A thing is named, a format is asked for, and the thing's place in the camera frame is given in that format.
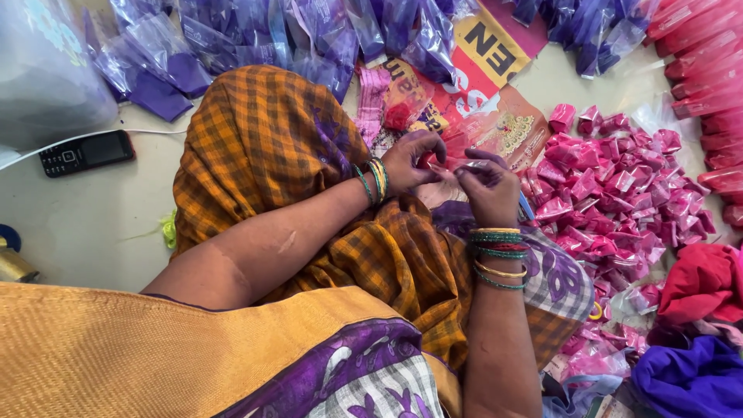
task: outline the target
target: phone screen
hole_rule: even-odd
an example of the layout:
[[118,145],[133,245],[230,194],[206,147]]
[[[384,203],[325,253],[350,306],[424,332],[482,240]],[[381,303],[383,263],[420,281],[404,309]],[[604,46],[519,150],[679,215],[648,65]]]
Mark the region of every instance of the phone screen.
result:
[[88,165],[100,164],[126,155],[117,132],[86,139],[80,144],[80,149]]

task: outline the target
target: red cloth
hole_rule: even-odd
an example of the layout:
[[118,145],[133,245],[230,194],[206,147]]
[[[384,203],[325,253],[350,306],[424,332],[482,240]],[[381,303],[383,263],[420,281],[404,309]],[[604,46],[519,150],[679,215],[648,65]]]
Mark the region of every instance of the red cloth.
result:
[[685,324],[699,319],[743,319],[743,274],[731,247],[697,243],[678,252],[661,292],[658,320]]

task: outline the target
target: scar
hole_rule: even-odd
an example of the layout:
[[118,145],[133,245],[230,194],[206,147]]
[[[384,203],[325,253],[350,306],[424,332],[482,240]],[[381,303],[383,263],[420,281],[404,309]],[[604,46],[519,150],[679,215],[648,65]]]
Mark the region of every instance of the scar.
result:
[[292,231],[291,235],[289,235],[286,241],[284,241],[281,247],[279,247],[278,254],[281,254],[282,252],[287,251],[291,247],[291,245],[294,244],[294,237],[296,237],[296,231]]

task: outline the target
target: mobile phone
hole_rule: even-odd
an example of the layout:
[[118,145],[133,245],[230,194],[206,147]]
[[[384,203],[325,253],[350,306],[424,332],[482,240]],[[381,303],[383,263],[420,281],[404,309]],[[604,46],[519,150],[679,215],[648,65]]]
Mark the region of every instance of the mobile phone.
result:
[[55,179],[136,158],[129,134],[104,132],[65,142],[39,153],[47,177]]

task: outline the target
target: charging cable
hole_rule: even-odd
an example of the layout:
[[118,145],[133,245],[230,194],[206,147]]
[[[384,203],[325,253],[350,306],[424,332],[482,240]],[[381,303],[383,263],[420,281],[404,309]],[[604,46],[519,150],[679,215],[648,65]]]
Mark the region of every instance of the charging cable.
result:
[[78,136],[76,136],[74,138],[63,139],[60,142],[56,142],[55,144],[51,144],[51,145],[46,146],[44,148],[39,148],[36,151],[31,151],[28,154],[21,155],[20,157],[16,158],[15,160],[12,160],[12,161],[6,163],[5,165],[1,165],[0,166],[0,171],[2,171],[5,168],[10,167],[11,165],[13,165],[13,164],[15,164],[15,163],[17,163],[19,161],[25,160],[28,157],[31,157],[31,156],[36,155],[36,154],[39,154],[40,152],[44,152],[47,149],[54,148],[57,145],[62,145],[65,142],[75,141],[76,139],[81,139],[81,138],[85,138],[85,137],[88,137],[88,136],[99,135],[99,134],[106,134],[106,133],[109,133],[109,132],[115,132],[115,131],[120,131],[120,130],[123,130],[125,132],[139,132],[139,133],[143,133],[143,134],[158,134],[158,135],[177,135],[177,134],[184,134],[184,133],[186,133],[186,130],[185,129],[182,130],[182,131],[176,131],[176,132],[150,131],[150,130],[147,130],[147,129],[111,129],[109,131],[93,132],[93,133],[89,133],[89,134],[78,135]]

